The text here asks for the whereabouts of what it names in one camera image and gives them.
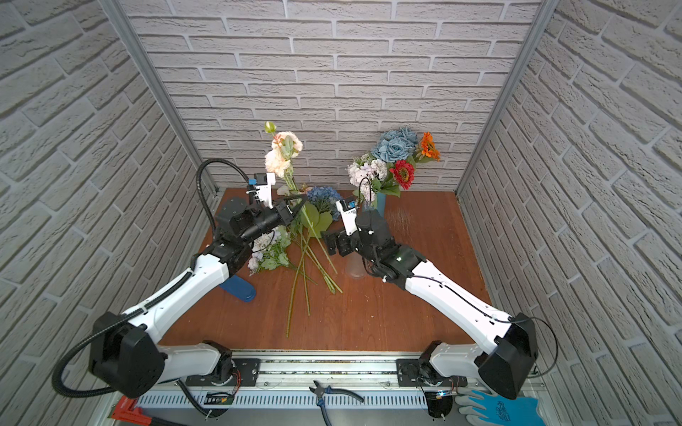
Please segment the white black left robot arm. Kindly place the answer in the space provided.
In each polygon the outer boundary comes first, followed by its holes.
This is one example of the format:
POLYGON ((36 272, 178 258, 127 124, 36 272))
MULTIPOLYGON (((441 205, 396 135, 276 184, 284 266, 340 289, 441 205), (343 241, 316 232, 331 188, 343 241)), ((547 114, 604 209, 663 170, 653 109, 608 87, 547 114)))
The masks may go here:
POLYGON ((125 312, 107 312, 97 319, 89 372, 130 399, 158 383, 187 376, 227 381, 233 367, 231 351, 224 346, 210 341, 184 346, 160 342, 185 312, 247 263, 257 238, 291 224, 305 200, 297 195, 270 207, 261 202, 242 204, 220 219, 216 241, 194 257, 184 273, 125 312))

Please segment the light blue rose bouquet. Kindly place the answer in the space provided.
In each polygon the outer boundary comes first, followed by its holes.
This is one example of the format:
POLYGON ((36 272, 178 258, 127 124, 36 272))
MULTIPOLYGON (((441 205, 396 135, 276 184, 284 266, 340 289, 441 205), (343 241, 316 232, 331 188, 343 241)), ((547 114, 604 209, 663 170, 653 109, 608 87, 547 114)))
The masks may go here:
POLYGON ((412 155, 417 147, 417 133, 403 127, 383 133, 371 154, 385 163, 404 161, 412 155))

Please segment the orange gerbera flower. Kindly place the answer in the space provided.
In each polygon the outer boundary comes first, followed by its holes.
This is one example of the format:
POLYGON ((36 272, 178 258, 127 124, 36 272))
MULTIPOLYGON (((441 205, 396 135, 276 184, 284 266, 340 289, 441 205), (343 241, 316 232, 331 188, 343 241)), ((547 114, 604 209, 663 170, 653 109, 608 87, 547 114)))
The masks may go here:
POLYGON ((413 153, 416 163, 431 163, 440 161, 440 151, 435 147, 433 135, 425 132, 413 153))

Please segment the red carnation flower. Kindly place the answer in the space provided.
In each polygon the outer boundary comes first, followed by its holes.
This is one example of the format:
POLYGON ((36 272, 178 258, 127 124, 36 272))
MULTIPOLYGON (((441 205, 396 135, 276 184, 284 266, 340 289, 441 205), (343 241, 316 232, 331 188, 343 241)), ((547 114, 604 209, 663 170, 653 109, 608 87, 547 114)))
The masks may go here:
POLYGON ((399 160, 387 164, 386 177, 380 179, 378 193, 382 195, 400 196, 403 190, 409 190, 415 179, 415 166, 407 160, 399 160))

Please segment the clear glass vase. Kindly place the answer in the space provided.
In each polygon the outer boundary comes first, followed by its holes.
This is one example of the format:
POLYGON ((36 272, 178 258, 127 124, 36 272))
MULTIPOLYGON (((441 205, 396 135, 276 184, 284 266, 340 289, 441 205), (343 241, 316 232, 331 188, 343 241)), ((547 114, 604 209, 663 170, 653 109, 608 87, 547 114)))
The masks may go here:
POLYGON ((364 259, 357 252, 353 252, 346 257, 346 275, 354 280, 360 280, 367 275, 364 259))

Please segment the peach rose stem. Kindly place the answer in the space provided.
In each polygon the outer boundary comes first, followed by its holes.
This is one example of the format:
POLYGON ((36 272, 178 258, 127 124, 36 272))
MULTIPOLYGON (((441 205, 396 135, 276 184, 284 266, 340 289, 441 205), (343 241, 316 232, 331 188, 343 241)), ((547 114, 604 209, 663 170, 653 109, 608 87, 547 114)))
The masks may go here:
MULTIPOLYGON (((267 172, 273 172, 277 179, 281 179, 291 190, 291 195, 305 195, 304 190, 309 186, 300 186, 294 178, 294 160, 303 151, 303 143, 298 136, 290 131, 277 131, 272 122, 267 122, 265 130, 273 139, 271 149, 265 156, 267 172)), ((291 225, 286 226, 291 235, 291 245, 287 249, 291 266, 301 275, 307 275, 305 267, 308 263, 318 269, 325 280, 332 280, 337 269, 333 266, 328 255, 318 258, 314 254, 315 247, 323 246, 323 237, 316 238, 312 234, 313 224, 305 206, 307 202, 298 205, 302 211, 291 225)))

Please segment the teal ceramic vase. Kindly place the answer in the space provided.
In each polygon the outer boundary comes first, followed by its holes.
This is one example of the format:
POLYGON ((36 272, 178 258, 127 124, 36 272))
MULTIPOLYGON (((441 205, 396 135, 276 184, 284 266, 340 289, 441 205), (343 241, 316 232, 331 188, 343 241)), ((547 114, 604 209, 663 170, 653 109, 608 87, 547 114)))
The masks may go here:
POLYGON ((384 193, 375 193, 372 196, 372 207, 378 212, 382 218, 385 216, 386 195, 384 193))

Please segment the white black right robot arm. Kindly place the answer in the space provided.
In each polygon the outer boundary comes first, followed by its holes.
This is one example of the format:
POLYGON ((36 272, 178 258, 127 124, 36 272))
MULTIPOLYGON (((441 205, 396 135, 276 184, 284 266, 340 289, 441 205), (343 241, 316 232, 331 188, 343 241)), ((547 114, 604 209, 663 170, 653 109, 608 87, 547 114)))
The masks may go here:
POLYGON ((343 202, 337 208, 344 228, 323 236, 330 254, 357 254, 368 275, 426 301, 473 340, 464 350, 433 343, 422 356, 428 380, 477 378, 492 392, 517 399, 538 358, 531 317, 498 310, 456 284, 417 250, 397 243, 374 209, 357 211, 343 202))

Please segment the dark blue hydrangea flower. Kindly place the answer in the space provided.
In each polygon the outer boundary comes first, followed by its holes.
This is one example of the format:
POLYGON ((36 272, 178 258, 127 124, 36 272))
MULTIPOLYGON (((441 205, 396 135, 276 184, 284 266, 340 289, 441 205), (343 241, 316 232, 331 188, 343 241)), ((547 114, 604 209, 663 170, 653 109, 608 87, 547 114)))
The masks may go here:
POLYGON ((333 222, 340 220, 337 202, 342 200, 341 194, 331 186, 310 186, 304 190, 307 195, 305 208, 313 224, 312 234, 321 238, 333 222))

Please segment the pink white mixed bouquet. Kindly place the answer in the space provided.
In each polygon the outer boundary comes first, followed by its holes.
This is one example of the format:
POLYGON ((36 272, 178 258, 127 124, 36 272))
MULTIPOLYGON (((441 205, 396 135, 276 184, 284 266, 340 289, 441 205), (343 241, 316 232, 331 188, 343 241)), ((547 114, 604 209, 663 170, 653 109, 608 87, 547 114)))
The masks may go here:
POLYGON ((356 187, 360 199, 376 206, 379 190, 388 179, 387 163, 367 153, 355 158, 347 167, 350 184, 356 187))

